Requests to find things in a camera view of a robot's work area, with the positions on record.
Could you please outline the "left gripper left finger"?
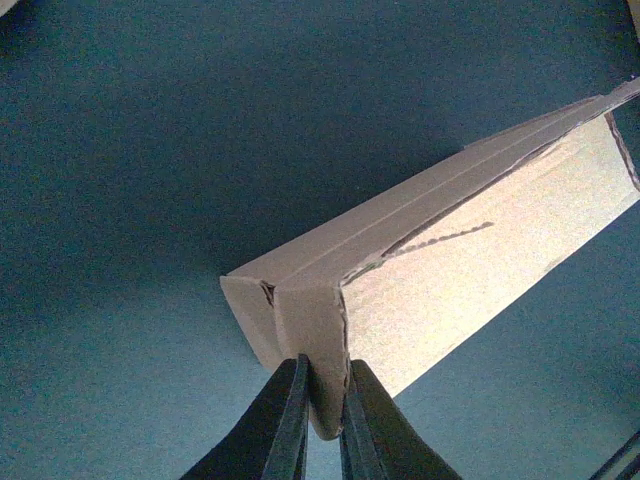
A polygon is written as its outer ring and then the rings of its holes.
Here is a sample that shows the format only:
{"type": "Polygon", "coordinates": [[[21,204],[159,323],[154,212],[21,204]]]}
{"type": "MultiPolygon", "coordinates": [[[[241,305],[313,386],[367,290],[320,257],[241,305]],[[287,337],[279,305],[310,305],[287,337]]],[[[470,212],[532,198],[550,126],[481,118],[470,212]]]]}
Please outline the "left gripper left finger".
{"type": "Polygon", "coordinates": [[[232,430],[184,479],[303,479],[309,422],[310,362],[283,361],[232,430]]]}

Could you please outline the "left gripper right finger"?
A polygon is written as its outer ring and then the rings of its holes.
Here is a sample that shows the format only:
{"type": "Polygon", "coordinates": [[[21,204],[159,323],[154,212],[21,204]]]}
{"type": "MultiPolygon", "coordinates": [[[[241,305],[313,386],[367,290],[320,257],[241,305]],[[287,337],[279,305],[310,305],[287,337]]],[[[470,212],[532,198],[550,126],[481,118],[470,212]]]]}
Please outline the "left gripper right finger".
{"type": "Polygon", "coordinates": [[[458,479],[413,429],[363,360],[353,360],[340,433],[344,479],[458,479]]]}

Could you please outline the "cardboard box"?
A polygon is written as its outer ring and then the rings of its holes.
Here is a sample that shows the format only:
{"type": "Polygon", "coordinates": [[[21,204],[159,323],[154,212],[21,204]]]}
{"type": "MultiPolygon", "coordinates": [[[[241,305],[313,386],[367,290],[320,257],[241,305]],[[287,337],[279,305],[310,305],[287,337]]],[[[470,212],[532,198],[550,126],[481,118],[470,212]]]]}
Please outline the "cardboard box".
{"type": "Polygon", "coordinates": [[[260,363],[311,363],[318,435],[351,364],[397,395],[633,206],[637,81],[477,141],[220,279],[260,363]]]}

